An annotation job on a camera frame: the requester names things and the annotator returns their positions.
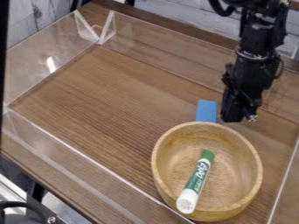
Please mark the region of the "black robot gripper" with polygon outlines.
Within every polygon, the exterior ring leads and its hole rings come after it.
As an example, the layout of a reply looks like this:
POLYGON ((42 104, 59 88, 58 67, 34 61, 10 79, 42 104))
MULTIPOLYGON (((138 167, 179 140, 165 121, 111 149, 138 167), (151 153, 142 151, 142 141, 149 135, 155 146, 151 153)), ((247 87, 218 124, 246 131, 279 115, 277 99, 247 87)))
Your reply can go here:
POLYGON ((237 61, 229 63, 226 68, 221 118, 225 123, 239 123, 246 117, 253 123, 258 120, 262 94, 281 77, 285 62, 277 50, 254 54, 238 49, 237 61))

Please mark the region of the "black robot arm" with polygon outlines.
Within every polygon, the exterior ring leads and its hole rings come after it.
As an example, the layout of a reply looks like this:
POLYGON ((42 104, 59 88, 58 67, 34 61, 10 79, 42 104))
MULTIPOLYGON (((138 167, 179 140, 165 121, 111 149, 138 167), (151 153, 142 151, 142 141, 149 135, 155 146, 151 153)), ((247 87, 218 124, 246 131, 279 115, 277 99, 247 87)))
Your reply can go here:
POLYGON ((237 61, 226 65, 222 81, 226 85, 221 119, 226 123, 258 119, 263 92, 273 86, 285 70, 277 48, 285 43, 290 10, 287 0, 209 0, 223 16, 241 11, 237 61))

